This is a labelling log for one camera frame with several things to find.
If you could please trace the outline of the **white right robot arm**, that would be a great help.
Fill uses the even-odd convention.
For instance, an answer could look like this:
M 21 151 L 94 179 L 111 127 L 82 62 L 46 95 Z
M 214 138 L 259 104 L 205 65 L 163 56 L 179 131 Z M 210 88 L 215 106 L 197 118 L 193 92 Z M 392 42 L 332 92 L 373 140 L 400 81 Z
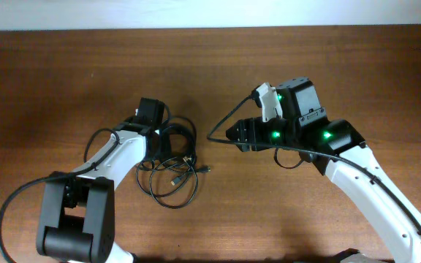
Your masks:
M 260 117 L 226 131 L 243 151 L 287 149 L 351 199 L 395 262 L 421 262 L 421 213 L 387 176 L 363 136 L 348 121 L 331 121 L 307 77 L 277 86 L 263 83 L 249 98 Z

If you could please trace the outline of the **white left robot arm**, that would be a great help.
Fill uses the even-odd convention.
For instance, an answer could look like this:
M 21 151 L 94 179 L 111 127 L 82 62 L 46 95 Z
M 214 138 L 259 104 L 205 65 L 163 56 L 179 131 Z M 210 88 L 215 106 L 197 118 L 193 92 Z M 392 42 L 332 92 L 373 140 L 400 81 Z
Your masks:
M 70 173 L 45 184 L 37 230 L 38 254 L 63 262 L 133 262 L 115 242 L 115 190 L 134 165 L 151 155 L 168 109 L 142 98 L 134 116 L 110 130 L 107 143 Z

